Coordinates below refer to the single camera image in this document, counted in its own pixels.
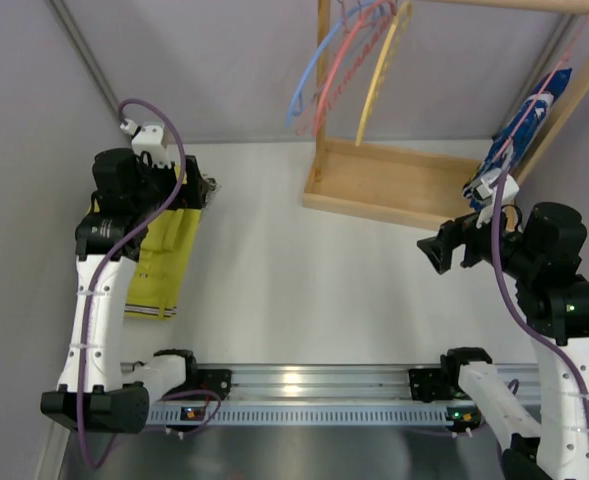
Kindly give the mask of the blue patterned trousers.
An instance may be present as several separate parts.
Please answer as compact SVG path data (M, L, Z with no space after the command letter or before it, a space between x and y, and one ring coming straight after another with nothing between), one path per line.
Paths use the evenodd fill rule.
M552 107L566 90L572 72L572 68L561 68L546 74L493 137L488 153L462 189L463 197L473 210L480 211L488 204L488 196L479 191L483 182L491 185L501 168L512 169L521 162Z

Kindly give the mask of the pink wire hanger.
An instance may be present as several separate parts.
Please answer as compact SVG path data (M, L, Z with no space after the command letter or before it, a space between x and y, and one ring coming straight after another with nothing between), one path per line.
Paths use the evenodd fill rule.
M547 115L548 110L569 83L572 69L563 69L563 66L569 61L574 44L580 38L588 22L589 12L574 32L560 60L542 78L533 93L524 100L523 105L511 122L495 139L492 148L483 162L483 165L488 167L490 171L509 170L515 159L522 156L522 153L518 153L518 150L524 150L529 145L533 135Z

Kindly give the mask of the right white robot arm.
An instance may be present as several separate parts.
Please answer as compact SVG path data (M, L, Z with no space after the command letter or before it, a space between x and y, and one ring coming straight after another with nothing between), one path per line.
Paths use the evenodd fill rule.
M474 402L500 447L507 479L589 479L589 281L579 273L587 238L581 214L560 203L536 204L523 230L492 233L469 214L442 224L418 249L435 271L447 272L462 247L462 267L482 261L499 281L511 277L516 295L499 287L510 312L532 340L540 385L533 418L489 354L459 347L441 357L452 388Z

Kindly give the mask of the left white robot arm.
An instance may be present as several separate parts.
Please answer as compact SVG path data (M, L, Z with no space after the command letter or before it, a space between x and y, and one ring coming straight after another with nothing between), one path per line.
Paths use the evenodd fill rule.
M187 350L161 350L125 374L127 315L172 318L207 197L214 185L193 155L163 168L147 152L96 155L90 207L75 230L77 304L65 366L41 412L70 429L135 434L152 403L186 384L196 368Z

